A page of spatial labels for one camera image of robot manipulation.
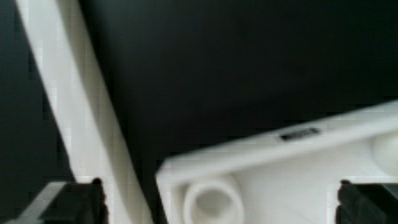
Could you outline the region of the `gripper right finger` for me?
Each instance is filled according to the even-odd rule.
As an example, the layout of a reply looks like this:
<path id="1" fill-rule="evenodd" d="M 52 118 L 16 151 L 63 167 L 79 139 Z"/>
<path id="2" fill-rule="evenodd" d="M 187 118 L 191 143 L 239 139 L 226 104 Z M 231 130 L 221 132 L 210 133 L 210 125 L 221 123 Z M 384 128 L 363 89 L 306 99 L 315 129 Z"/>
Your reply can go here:
<path id="1" fill-rule="evenodd" d="M 342 181 L 336 224 L 398 224 L 398 183 Z"/>

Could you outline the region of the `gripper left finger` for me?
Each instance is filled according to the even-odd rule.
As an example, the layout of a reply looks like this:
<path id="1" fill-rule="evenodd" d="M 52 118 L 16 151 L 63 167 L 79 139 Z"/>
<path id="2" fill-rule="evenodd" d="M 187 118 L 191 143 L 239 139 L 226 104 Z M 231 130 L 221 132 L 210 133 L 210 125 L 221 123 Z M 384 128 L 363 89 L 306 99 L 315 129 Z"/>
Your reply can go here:
<path id="1" fill-rule="evenodd" d="M 50 182 L 11 224 L 109 224 L 103 182 Z"/>

